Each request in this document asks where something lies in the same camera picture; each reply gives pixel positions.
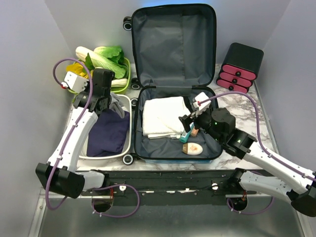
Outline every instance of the mini drawer organizer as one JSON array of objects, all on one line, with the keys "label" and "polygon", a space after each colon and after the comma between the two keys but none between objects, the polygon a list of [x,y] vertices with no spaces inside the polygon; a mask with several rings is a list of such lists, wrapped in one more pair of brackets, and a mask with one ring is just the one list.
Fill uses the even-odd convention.
[{"label": "mini drawer organizer", "polygon": [[263,51],[241,43],[232,43],[224,59],[219,86],[228,90],[247,93],[258,77]]}]

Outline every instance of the gray floor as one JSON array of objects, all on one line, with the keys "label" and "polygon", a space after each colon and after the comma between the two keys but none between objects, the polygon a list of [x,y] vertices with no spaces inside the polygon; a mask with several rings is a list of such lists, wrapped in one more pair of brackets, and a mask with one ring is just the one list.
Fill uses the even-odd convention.
[{"label": "gray floor", "polygon": [[[264,208],[269,197],[251,197],[247,211]],[[113,207],[125,214],[133,207]],[[226,206],[141,206],[125,219],[92,215],[89,198],[68,199],[56,211],[46,210],[41,237],[303,237],[296,212],[276,200],[267,212],[246,216]]]}]

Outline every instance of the white plastic bin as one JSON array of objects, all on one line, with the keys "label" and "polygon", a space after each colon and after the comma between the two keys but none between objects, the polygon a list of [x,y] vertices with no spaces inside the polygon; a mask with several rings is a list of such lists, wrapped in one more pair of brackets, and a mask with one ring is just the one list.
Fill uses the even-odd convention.
[{"label": "white plastic bin", "polygon": [[80,156],[79,156],[80,165],[78,168],[82,169],[83,168],[82,165],[89,166],[89,167],[95,167],[95,168],[99,168],[99,167],[101,168],[101,167],[104,167],[105,160],[112,159],[112,158],[120,158],[128,153],[128,151],[130,149],[130,144],[131,144],[132,105],[131,105],[130,99],[127,96],[119,95],[119,94],[117,96],[120,97],[120,100],[124,104],[124,110],[126,110],[127,112],[130,113],[129,130],[127,131],[127,134],[126,134],[126,140],[125,140],[125,144],[124,144],[122,153],[115,155],[115,156],[108,156],[108,157],[87,157],[87,155],[86,155],[87,146],[88,146],[88,137],[87,137],[86,141],[84,142]]}]

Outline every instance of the white basket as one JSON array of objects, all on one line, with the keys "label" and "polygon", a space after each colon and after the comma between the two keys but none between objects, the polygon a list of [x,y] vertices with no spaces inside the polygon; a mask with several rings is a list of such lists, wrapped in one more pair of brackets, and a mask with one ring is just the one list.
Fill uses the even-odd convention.
[{"label": "white basket", "polygon": [[102,161],[107,160],[107,159],[112,159],[112,158],[120,158],[123,157],[126,153],[128,153],[130,149],[130,143],[131,143],[131,128],[132,128],[132,105],[130,102],[130,99],[125,96],[125,95],[117,95],[120,97],[120,100],[124,104],[124,107],[126,108],[126,111],[130,113],[129,116],[129,130],[127,131],[126,134],[126,140],[124,143],[123,151],[121,154],[115,155],[115,156],[109,156],[109,157],[87,157],[87,147],[88,147],[88,137],[86,141],[84,142],[84,145],[82,147],[82,151],[79,155],[79,158],[82,159],[83,161],[80,162],[81,164],[84,163],[85,166],[93,166],[93,167],[102,167]]}]

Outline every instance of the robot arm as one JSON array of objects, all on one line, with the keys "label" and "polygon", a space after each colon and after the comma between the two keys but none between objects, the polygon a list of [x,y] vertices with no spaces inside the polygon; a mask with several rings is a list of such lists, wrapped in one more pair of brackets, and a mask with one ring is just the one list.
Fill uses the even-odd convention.
[{"label": "robot arm", "polygon": [[[60,159],[53,174],[50,191],[71,198],[77,198],[83,190],[99,188],[104,183],[104,174],[97,171],[76,172],[77,161],[83,144],[103,110],[107,109],[111,102],[111,82],[114,73],[105,69],[95,69],[93,73],[93,92],[87,109],[83,112],[88,102],[89,86],[87,80],[68,72],[63,88],[69,88],[79,92],[74,102],[74,109],[70,123],[52,156],[46,164],[39,163],[36,174],[45,188],[52,165]],[[62,156],[59,155],[65,146]]]},{"label": "robot arm", "polygon": [[[205,98],[206,95],[202,98],[200,96],[196,101]],[[189,116],[179,118],[186,130],[187,125],[194,122],[228,154],[256,164],[275,176],[260,176],[237,168],[229,179],[229,188],[265,193],[291,203],[297,211],[307,216],[316,216],[316,182],[312,180],[315,178],[313,171],[290,162],[266,147],[264,151],[255,137],[235,128],[236,119],[226,108],[213,109],[211,106],[209,108],[209,104],[200,107],[198,103],[194,101],[196,110]]]}]

